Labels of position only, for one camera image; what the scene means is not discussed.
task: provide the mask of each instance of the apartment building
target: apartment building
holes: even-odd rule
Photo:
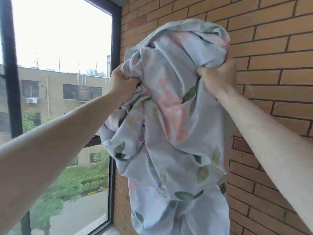
[[[41,70],[37,67],[18,67],[18,75],[22,115],[33,110],[35,114],[31,120],[37,126],[105,94],[110,85],[110,79],[102,76]],[[0,144],[10,139],[6,88],[2,80],[0,81]],[[97,145],[83,149],[73,165],[94,163],[93,156],[101,148],[101,145]]]

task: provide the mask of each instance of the overcast sky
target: overcast sky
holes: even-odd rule
[[[12,0],[18,64],[107,73],[112,17],[84,0]]]

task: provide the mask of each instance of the light blue fabric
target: light blue fabric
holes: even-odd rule
[[[189,19],[167,23],[126,52],[122,72],[141,84],[99,132],[129,178],[140,235],[229,235],[233,123],[196,71],[220,66],[228,44],[222,27]]]

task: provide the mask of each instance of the air conditioner unit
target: air conditioner unit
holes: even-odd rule
[[[38,99],[37,98],[26,98],[26,102],[29,104],[37,104]]]

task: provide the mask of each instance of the pavement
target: pavement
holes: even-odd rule
[[[50,235],[88,234],[107,220],[108,191],[64,202],[62,213],[51,217]],[[44,235],[34,229],[32,235]]]

